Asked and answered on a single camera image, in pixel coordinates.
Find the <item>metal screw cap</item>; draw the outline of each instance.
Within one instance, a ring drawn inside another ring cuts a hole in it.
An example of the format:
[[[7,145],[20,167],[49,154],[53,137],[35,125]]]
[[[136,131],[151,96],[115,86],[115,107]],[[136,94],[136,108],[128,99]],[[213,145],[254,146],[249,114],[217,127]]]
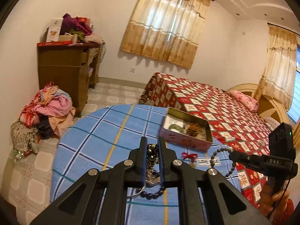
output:
[[[124,165],[125,165],[125,166],[131,166],[132,164],[133,164],[133,161],[132,161],[132,160],[129,160],[129,159],[128,159],[128,160],[125,160],[125,161],[124,161]]]
[[[218,172],[217,172],[217,170],[216,169],[214,169],[214,168],[210,168],[210,169],[208,169],[208,173],[210,174],[210,175],[213,175],[213,176],[215,176]]]
[[[181,165],[182,165],[182,161],[181,161],[181,160],[174,160],[174,161],[173,161],[173,164],[174,164],[175,166],[181,166]]]
[[[91,176],[95,176],[97,175],[98,170],[97,169],[89,169],[88,174]]]

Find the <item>round table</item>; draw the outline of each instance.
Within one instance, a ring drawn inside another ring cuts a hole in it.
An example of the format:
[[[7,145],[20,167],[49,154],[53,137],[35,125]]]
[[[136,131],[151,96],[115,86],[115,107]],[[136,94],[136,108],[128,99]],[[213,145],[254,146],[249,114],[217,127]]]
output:
[[[159,131],[167,108],[148,105],[116,105],[95,111],[81,118],[70,127],[58,143],[53,163],[50,201],[59,197],[89,169],[100,171],[113,168],[128,158],[130,150],[140,145],[142,136],[148,143],[157,143]],[[220,147],[225,147],[214,138],[207,153],[189,150],[184,146],[167,143],[180,158],[182,152],[197,153],[198,157],[208,158]],[[231,161],[225,153],[218,155],[220,165],[215,168],[226,174]],[[208,166],[198,166],[207,170]],[[228,180],[240,190],[236,170]],[[147,192],[155,193],[157,185]],[[169,188],[158,199],[147,200],[140,196],[128,199],[125,225],[179,224],[177,189]]]

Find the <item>camera lens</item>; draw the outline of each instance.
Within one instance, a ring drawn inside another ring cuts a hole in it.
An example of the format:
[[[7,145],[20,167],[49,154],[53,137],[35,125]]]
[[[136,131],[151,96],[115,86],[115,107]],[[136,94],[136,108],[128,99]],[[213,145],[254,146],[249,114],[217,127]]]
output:
[[[282,139],[284,137],[284,132],[283,130],[280,130],[279,132],[279,139]]]
[[[274,142],[277,143],[278,140],[279,140],[279,136],[278,134],[275,134]]]

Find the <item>wooden dresser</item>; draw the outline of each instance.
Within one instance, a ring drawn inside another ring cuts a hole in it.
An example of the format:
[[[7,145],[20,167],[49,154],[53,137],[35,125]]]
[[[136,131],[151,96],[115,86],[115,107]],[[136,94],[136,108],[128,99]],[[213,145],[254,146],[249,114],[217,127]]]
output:
[[[103,46],[96,43],[38,47],[40,89],[45,84],[54,82],[70,94],[73,106],[77,109],[76,116],[81,116],[88,99],[88,89],[95,88],[98,82],[102,51]],[[89,68],[93,68],[90,77]]]

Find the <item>cardboard box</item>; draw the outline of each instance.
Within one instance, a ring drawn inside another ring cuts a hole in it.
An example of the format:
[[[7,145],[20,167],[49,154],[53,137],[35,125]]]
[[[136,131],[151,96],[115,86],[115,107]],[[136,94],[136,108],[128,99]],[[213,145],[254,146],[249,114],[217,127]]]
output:
[[[173,130],[164,128],[165,121],[168,115],[173,117],[174,119],[181,119],[190,123],[198,123],[200,126],[204,127],[205,140],[180,133],[179,131],[175,132]],[[194,115],[188,114],[186,112],[183,112],[181,110],[177,110],[173,107],[169,107],[167,110],[167,114],[161,126],[159,136],[163,137],[166,141],[173,142],[175,144],[180,144],[190,148],[195,148],[203,152],[206,152],[213,143],[212,132],[209,128],[208,121],[196,117]]]

